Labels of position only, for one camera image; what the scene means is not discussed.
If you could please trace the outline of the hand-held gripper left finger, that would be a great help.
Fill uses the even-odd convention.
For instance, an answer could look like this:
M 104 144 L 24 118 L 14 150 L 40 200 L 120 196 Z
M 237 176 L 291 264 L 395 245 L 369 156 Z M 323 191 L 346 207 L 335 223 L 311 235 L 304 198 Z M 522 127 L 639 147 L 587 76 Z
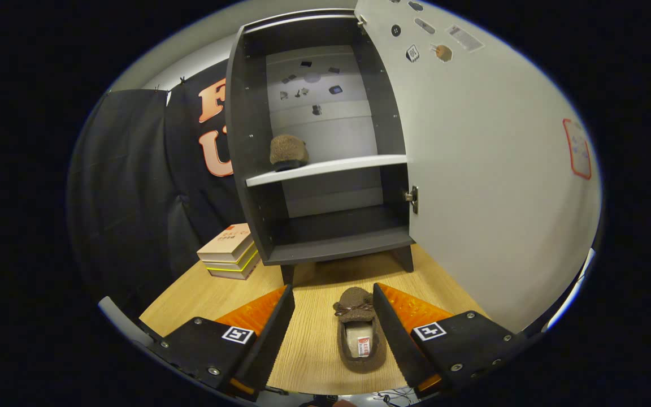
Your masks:
M 227 396 L 256 399 L 268 384 L 294 313 L 291 284 L 217 318 L 194 317 L 159 337 L 159 358 Z

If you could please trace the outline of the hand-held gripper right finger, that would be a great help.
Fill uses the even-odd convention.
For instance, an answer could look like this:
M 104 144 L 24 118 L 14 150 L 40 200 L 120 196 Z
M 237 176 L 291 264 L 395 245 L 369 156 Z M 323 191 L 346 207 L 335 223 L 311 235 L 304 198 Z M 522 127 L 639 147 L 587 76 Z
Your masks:
M 454 392 L 521 353 L 526 337 L 477 311 L 452 314 L 387 284 L 373 308 L 406 383 L 417 396 Z

